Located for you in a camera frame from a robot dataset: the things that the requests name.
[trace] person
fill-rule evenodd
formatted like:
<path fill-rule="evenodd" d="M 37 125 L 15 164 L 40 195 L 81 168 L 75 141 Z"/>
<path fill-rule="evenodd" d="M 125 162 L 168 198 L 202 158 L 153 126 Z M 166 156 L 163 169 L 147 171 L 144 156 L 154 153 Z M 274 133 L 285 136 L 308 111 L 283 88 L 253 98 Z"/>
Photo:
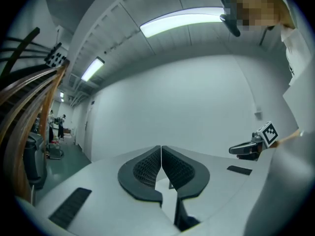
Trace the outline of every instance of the person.
<path fill-rule="evenodd" d="M 235 36 L 240 34 L 237 29 L 239 22 L 248 27 L 281 26 L 281 39 L 286 46 L 286 57 L 292 74 L 289 83 L 291 86 L 309 66 L 315 51 L 311 29 L 305 24 L 306 19 L 303 18 L 297 5 L 292 0 L 221 0 L 221 2 L 230 14 L 221 15 L 221 19 Z M 272 147 L 275 148 L 299 135 L 298 129 L 290 136 L 276 141 Z"/>
<path fill-rule="evenodd" d="M 58 126 L 58 138 L 63 139 L 63 123 L 65 121 L 65 115 L 59 117 L 59 126 Z"/>
<path fill-rule="evenodd" d="M 55 117 L 54 117 L 54 111 L 51 110 L 50 114 L 48 116 L 48 123 L 49 123 L 49 143 L 52 142 L 54 139 L 54 132 L 53 132 L 53 125 L 54 125 Z"/>

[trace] curved wooden slat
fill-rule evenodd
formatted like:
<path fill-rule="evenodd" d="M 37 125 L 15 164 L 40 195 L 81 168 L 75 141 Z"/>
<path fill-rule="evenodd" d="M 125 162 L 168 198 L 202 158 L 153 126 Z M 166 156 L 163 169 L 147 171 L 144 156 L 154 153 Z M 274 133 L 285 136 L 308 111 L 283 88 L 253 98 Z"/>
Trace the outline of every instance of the curved wooden slat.
<path fill-rule="evenodd" d="M 31 201 L 31 188 L 24 170 L 23 153 L 28 134 L 53 84 L 41 92 L 22 114 L 7 143 L 3 158 L 4 175 L 12 183 L 15 195 Z"/>
<path fill-rule="evenodd" d="M 44 59 L 46 58 L 46 56 L 19 56 L 18 58 L 16 58 L 16 60 L 18 59 Z M 0 59 L 0 62 L 9 62 L 11 60 L 11 58 L 2 58 Z"/>
<path fill-rule="evenodd" d="M 26 38 L 18 45 L 16 50 L 12 53 L 11 57 L 8 59 L 8 62 L 5 64 L 5 67 L 1 73 L 1 76 L 7 75 L 10 73 L 12 67 L 14 66 L 16 60 L 20 57 L 24 49 L 32 42 L 32 40 L 39 35 L 40 29 L 36 27 L 32 30 Z"/>
<path fill-rule="evenodd" d="M 10 98 L 15 92 L 26 86 L 27 84 L 31 83 L 32 81 L 49 74 L 51 72 L 54 72 L 56 70 L 59 70 L 62 68 L 62 66 L 58 66 L 55 68 L 47 68 L 42 71 L 30 74 L 24 78 L 21 78 L 14 83 L 8 85 L 6 88 L 4 88 L 2 91 L 0 91 L 0 105 L 2 105 L 8 98 Z"/>
<path fill-rule="evenodd" d="M 0 144 L 4 139 L 5 133 L 8 130 L 10 124 L 13 122 L 14 118 L 17 114 L 21 111 L 21 109 L 25 106 L 26 103 L 36 94 L 38 93 L 44 86 L 50 83 L 52 80 L 56 79 L 58 76 L 55 74 L 54 76 L 48 78 L 47 80 L 43 81 L 41 84 L 33 88 L 29 91 L 22 99 L 20 99 L 14 107 L 10 110 L 9 113 L 5 116 L 3 121 L 0 124 Z"/>
<path fill-rule="evenodd" d="M 57 72 L 57 78 L 54 81 L 53 88 L 46 95 L 46 98 L 44 100 L 43 109 L 42 109 L 41 115 L 40 115 L 39 131 L 38 131 L 39 134 L 44 138 L 44 142 L 46 142 L 46 124 L 47 124 L 47 118 L 48 118 L 48 114 L 49 114 L 50 105 L 53 101 L 55 91 L 56 91 L 61 79 L 63 78 L 63 75 L 64 75 L 66 69 L 68 68 L 69 64 L 70 64 L 70 61 L 66 59 L 63 63 L 63 68 Z"/>
<path fill-rule="evenodd" d="M 16 37 L 6 37 L 4 39 L 4 41 L 14 41 L 14 42 L 24 42 L 25 40 L 23 39 L 19 39 L 19 38 L 16 38 Z M 48 51 L 51 50 L 51 48 L 47 47 L 47 46 L 43 46 L 43 45 L 40 45 L 40 44 L 37 44 L 37 43 L 34 43 L 34 42 L 31 42 L 30 45 L 35 45 L 35 46 L 39 46 L 39 47 L 42 47 Z"/>
<path fill-rule="evenodd" d="M 0 49 L 0 53 L 1 52 L 14 52 L 15 50 L 16 48 L 2 48 Z M 40 51 L 40 50 L 35 50 L 35 49 L 24 49 L 24 52 L 49 54 L 49 52 L 47 51 Z"/>

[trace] machine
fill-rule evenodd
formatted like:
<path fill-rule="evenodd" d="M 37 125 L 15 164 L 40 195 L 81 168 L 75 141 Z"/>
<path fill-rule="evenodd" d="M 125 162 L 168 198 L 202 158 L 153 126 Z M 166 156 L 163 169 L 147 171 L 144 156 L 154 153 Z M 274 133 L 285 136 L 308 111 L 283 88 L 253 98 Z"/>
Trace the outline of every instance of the machine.
<path fill-rule="evenodd" d="M 30 132 L 23 154 L 25 172 L 30 186 L 41 189 L 47 177 L 44 139 Z"/>
<path fill-rule="evenodd" d="M 233 146 L 229 149 L 229 153 L 237 155 L 239 159 L 257 160 L 259 154 L 269 148 L 278 138 L 271 121 L 268 121 L 257 131 L 252 133 L 252 139 L 249 142 Z"/>
<path fill-rule="evenodd" d="M 86 166 L 36 207 L 19 202 L 48 235 L 273 235 L 315 183 L 314 146 L 304 133 L 256 161 L 148 147 Z M 173 221 L 155 190 L 161 166 L 177 191 Z"/>

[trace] ceiling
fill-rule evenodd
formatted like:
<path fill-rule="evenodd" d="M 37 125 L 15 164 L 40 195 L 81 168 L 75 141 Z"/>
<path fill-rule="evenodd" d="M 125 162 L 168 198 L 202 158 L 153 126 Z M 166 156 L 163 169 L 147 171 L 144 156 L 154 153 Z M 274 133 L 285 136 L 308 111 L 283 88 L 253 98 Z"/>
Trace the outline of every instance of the ceiling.
<path fill-rule="evenodd" d="M 111 74 L 149 56 L 218 41 L 259 44 L 263 30 L 243 31 L 237 38 L 222 23 L 183 26 L 150 38 L 139 29 L 161 15 L 203 6 L 221 6 L 221 3 L 220 0 L 95 0 L 82 18 L 68 52 L 70 67 L 62 86 L 72 90 L 75 101 L 72 105 L 95 92 Z M 279 32 L 268 31 L 262 48 L 269 52 L 284 51 Z M 81 76 L 97 56 L 105 61 L 105 66 L 88 82 L 83 82 Z"/>
<path fill-rule="evenodd" d="M 82 17 L 94 0 L 46 0 L 56 25 L 74 34 Z"/>

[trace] white wall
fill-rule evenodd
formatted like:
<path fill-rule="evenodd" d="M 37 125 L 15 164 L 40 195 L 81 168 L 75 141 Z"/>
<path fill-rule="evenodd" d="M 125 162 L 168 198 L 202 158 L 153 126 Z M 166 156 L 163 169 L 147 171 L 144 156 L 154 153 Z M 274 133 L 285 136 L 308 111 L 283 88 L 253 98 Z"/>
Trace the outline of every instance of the white wall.
<path fill-rule="evenodd" d="M 58 32 L 58 40 L 57 42 L 62 43 L 62 47 L 68 51 L 69 50 L 69 45 L 71 43 L 73 34 L 69 32 L 67 29 L 63 28 L 62 26 L 57 27 Z"/>
<path fill-rule="evenodd" d="M 60 103 L 58 115 L 55 116 L 55 118 L 61 117 L 62 115 L 65 115 L 65 121 L 63 123 L 63 128 L 71 129 L 72 128 L 72 118 L 73 118 L 73 108 L 70 105 L 63 103 L 63 102 Z"/>
<path fill-rule="evenodd" d="M 124 71 L 96 95 L 92 161 L 152 145 L 231 157 L 228 148 L 248 141 L 268 120 L 280 138 L 297 128 L 282 97 L 289 70 L 258 47 L 189 47 Z"/>
<path fill-rule="evenodd" d="M 56 44 L 57 30 L 54 25 L 50 12 L 48 10 L 46 0 L 28 0 L 25 6 L 21 9 L 14 22 L 12 22 L 7 36 L 24 39 L 36 27 L 40 28 L 40 34 L 33 42 L 52 48 Z M 18 42 L 5 41 L 2 47 L 15 48 L 19 45 Z M 29 45 L 29 49 L 43 50 L 34 45 Z M 1 58 L 10 57 L 12 52 L 1 53 Z M 24 56 L 43 56 L 45 54 L 23 52 Z M 12 68 L 12 71 L 21 68 L 44 64 L 44 59 L 20 59 Z M 2 72 L 6 62 L 0 63 L 0 73 Z"/>

